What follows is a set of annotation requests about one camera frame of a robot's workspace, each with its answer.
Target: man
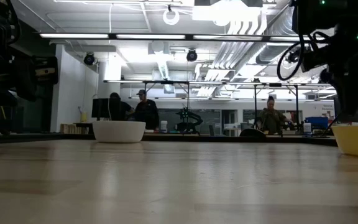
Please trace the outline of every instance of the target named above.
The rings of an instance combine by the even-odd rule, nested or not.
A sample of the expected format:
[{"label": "man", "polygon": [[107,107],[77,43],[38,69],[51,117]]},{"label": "man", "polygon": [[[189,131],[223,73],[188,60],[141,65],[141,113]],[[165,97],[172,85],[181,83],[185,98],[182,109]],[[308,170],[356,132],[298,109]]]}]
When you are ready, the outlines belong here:
[{"label": "man", "polygon": [[135,109],[135,120],[146,122],[147,130],[158,130],[160,118],[158,116],[157,105],[154,101],[147,99],[145,90],[139,90],[140,102]]},{"label": "man", "polygon": [[122,102],[118,93],[111,93],[109,99],[109,115],[111,121],[126,121],[127,116],[135,113],[129,104]]},{"label": "man", "polygon": [[275,100],[270,96],[267,100],[267,108],[264,108],[260,113],[262,118],[262,129],[268,131],[268,134],[281,134],[282,122],[291,123],[291,120],[286,118],[281,112],[274,109]]}]

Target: security camera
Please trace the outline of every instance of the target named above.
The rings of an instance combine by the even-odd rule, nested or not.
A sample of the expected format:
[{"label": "security camera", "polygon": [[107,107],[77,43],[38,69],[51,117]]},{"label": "security camera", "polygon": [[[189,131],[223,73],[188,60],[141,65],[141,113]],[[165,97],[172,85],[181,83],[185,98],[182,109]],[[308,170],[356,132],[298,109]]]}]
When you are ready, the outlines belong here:
[{"label": "security camera", "polygon": [[97,62],[97,60],[94,57],[93,52],[86,53],[86,56],[84,58],[85,65],[94,65],[94,64],[96,64],[96,62]]},{"label": "security camera", "polygon": [[197,53],[195,49],[190,49],[187,53],[187,61],[188,62],[194,62],[197,60]]}]

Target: cap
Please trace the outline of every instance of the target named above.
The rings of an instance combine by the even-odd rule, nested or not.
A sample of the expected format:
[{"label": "cap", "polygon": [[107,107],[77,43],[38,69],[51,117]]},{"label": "cap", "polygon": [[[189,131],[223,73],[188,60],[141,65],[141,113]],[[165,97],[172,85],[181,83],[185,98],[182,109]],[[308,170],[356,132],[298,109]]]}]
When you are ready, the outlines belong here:
[{"label": "cap", "polygon": [[136,95],[146,95],[145,90],[139,90],[139,92]]}]

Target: yellow bowl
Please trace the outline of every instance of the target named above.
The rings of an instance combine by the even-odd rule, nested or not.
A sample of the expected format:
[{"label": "yellow bowl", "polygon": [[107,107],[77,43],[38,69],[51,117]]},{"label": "yellow bowl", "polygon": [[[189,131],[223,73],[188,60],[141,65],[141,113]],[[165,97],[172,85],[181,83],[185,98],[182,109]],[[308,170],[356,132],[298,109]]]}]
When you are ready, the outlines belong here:
[{"label": "yellow bowl", "polygon": [[333,126],[339,150],[358,156],[358,126]]}]

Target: white bowl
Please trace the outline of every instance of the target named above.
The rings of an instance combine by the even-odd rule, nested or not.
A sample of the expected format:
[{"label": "white bowl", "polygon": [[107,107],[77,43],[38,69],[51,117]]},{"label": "white bowl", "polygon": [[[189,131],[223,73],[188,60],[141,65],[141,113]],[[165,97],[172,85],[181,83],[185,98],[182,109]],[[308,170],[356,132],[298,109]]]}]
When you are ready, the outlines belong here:
[{"label": "white bowl", "polygon": [[98,142],[133,143],[142,140],[145,122],[95,121],[93,132]]}]

